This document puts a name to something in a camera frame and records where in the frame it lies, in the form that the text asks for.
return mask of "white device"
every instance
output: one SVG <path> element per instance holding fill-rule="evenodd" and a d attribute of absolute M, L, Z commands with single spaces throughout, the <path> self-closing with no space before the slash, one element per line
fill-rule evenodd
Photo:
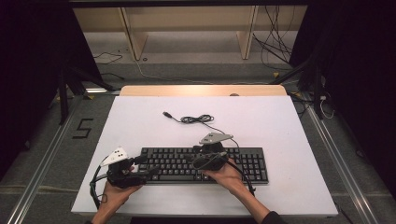
<path fill-rule="evenodd" d="M 117 161 L 126 160 L 128 158 L 129 157 L 125 149 L 123 149 L 122 147 L 117 147 L 116 150 L 114 150 L 104 161 L 102 161 L 102 163 L 100 163 L 100 166 L 107 166 Z"/>
<path fill-rule="evenodd" d="M 204 145 L 215 144 L 217 142 L 221 142 L 227 139 L 232 139 L 232 134 L 225 133 L 209 133 L 205 136 L 199 143 Z"/>

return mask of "metal rail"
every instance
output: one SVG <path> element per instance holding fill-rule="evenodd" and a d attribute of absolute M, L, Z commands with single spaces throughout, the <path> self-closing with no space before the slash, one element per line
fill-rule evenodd
<path fill-rule="evenodd" d="M 48 169 L 55 157 L 56 153 L 58 152 L 59 146 L 64 140 L 64 134 L 67 131 L 68 127 L 70 126 L 71 121 L 73 120 L 73 115 L 76 111 L 76 108 L 82 101 L 82 96 L 76 96 L 70 106 L 70 115 L 65 120 L 63 125 L 60 125 L 58 131 L 52 138 L 52 141 L 49 144 L 49 147 L 44 154 L 43 159 L 39 163 L 35 173 L 33 174 L 29 184 L 27 185 L 25 191 L 23 192 L 22 196 L 19 198 L 18 202 L 16 203 L 15 207 L 13 208 L 10 217 L 8 218 L 8 224 L 15 224 L 15 223 L 22 223 L 24 217 L 26 216 L 30 205 L 35 198 L 37 193 L 38 187 L 44 180 L 44 177 L 47 174 Z"/>
<path fill-rule="evenodd" d="M 305 100 L 310 100 L 309 95 L 307 95 L 306 93 L 303 94 L 303 96 Z M 316 116 L 313 108 L 309 107 L 307 110 L 309 112 L 309 116 L 314 121 L 314 124 L 318 130 L 318 133 L 320 134 L 320 137 L 326 149 L 330 154 L 330 157 L 332 158 L 332 162 L 334 163 L 338 174 L 344 182 L 344 185 L 349 193 L 349 196 L 352 199 L 352 202 L 355 204 L 356 209 L 361 216 L 361 220 L 363 221 L 363 223 L 366 224 L 379 223 L 371 205 L 367 201 L 355 177 L 350 171 L 346 161 L 341 155 L 340 150 L 332 140 L 332 136 L 330 135 L 323 120 L 318 119 L 318 116 Z"/>

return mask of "keyboard key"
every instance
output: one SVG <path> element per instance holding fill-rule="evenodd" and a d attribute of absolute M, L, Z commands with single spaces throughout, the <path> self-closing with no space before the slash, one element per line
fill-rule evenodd
<path fill-rule="evenodd" d="M 188 180 L 192 181 L 194 180 L 193 175 L 162 175 L 160 176 L 160 180 Z"/>

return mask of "person's right hand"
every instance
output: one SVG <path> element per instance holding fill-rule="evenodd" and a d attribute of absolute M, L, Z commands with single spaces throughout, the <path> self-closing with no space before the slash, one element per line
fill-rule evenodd
<path fill-rule="evenodd" d="M 228 161 L 235 164 L 233 159 L 228 159 Z M 239 172 L 228 163 L 225 163 L 218 171 L 204 170 L 203 174 L 215 179 L 218 184 L 222 185 L 233 195 L 239 190 L 246 189 Z"/>

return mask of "wooden edge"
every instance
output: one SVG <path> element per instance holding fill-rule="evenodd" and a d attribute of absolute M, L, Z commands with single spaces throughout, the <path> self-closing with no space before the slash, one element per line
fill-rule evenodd
<path fill-rule="evenodd" d="M 275 96 L 287 95 L 280 85 L 124 86 L 120 96 Z"/>

